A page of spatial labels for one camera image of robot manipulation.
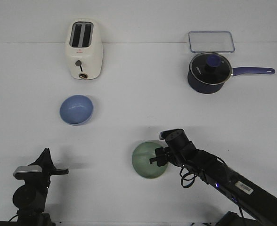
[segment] bowl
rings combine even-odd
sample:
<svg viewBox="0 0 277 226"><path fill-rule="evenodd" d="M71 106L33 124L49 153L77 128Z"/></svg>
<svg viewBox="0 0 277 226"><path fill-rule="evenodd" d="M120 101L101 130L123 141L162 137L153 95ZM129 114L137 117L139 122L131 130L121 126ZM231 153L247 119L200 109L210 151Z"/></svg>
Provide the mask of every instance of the bowl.
<svg viewBox="0 0 277 226"><path fill-rule="evenodd" d="M156 163L150 164L149 159L155 158L155 149L162 147L154 142L144 142L137 146L132 153L132 165L134 170L144 178L152 179L162 175L167 169L168 164L157 166Z"/></svg>
<svg viewBox="0 0 277 226"><path fill-rule="evenodd" d="M82 125L87 122L93 112L92 101L84 95L67 98L60 107L60 116L70 125Z"/></svg>

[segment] green bowl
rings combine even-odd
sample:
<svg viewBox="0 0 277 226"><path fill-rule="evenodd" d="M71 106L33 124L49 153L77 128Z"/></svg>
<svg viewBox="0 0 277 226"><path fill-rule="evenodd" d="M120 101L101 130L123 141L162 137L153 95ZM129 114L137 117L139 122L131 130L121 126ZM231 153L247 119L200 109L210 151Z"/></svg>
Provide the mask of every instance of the green bowl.
<svg viewBox="0 0 277 226"><path fill-rule="evenodd" d="M155 149L162 147L154 142L144 142L137 146L132 154L132 165L135 171L144 178L152 179L162 175L168 164L157 166L156 162L151 165L150 158L156 157Z"/></svg>

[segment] saucepan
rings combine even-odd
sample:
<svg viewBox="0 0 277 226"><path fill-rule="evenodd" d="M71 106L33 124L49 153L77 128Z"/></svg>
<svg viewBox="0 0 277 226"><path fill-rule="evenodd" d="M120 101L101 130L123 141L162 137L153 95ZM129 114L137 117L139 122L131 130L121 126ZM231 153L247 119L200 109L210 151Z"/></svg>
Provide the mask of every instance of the saucepan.
<svg viewBox="0 0 277 226"><path fill-rule="evenodd" d="M232 68L224 56L214 52L204 52L191 60L187 79L190 86L197 92L210 94L220 90L231 76L246 73L274 74L275 69L266 67Z"/></svg>

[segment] white wall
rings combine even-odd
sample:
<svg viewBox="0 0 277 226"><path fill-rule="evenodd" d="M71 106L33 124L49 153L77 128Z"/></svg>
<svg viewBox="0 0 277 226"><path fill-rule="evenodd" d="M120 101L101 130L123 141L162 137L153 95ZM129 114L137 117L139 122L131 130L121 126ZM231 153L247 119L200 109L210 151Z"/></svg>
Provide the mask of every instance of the white wall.
<svg viewBox="0 0 277 226"><path fill-rule="evenodd" d="M79 17L96 19L106 43L185 42L193 30L277 41L277 0L0 0L0 42L64 43Z"/></svg>

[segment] white toaster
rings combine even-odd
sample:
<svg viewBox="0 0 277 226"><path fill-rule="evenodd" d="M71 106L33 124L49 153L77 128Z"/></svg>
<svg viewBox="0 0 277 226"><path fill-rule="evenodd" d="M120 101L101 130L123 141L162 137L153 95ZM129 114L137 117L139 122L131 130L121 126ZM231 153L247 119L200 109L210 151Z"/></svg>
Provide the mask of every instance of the white toaster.
<svg viewBox="0 0 277 226"><path fill-rule="evenodd" d="M94 79L100 75L103 44L98 24L77 19L68 28L65 56L71 75L76 79Z"/></svg>

